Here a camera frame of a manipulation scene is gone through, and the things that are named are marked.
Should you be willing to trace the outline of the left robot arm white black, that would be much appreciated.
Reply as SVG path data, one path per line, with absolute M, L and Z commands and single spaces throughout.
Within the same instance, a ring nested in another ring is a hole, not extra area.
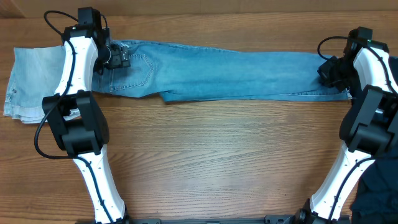
M 91 87 L 93 74 L 130 67 L 127 48 L 112 44 L 105 16 L 78 9 L 74 26 L 60 34 L 65 47 L 62 77 L 54 95 L 43 98 L 44 117 L 57 146 L 79 168 L 94 206 L 94 223 L 129 223 L 107 157 L 109 128 Z

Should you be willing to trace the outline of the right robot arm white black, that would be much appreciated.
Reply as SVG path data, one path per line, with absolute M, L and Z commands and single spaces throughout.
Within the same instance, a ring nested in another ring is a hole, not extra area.
M 353 96 L 340 125 L 342 145 L 321 187 L 289 223 L 348 223 L 340 213 L 357 181 L 397 145 L 397 59 L 373 40 L 372 29 L 353 29 L 345 41 L 343 56 L 318 68 L 325 86 Z

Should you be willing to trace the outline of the medium blue denim jeans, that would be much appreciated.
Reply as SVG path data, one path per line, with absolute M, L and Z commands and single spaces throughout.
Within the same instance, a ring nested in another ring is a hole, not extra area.
M 93 91 L 165 102 L 211 100 L 349 100 L 320 83 L 323 60 L 305 52 L 237 52 L 144 40 L 119 40 L 131 65 L 93 75 Z

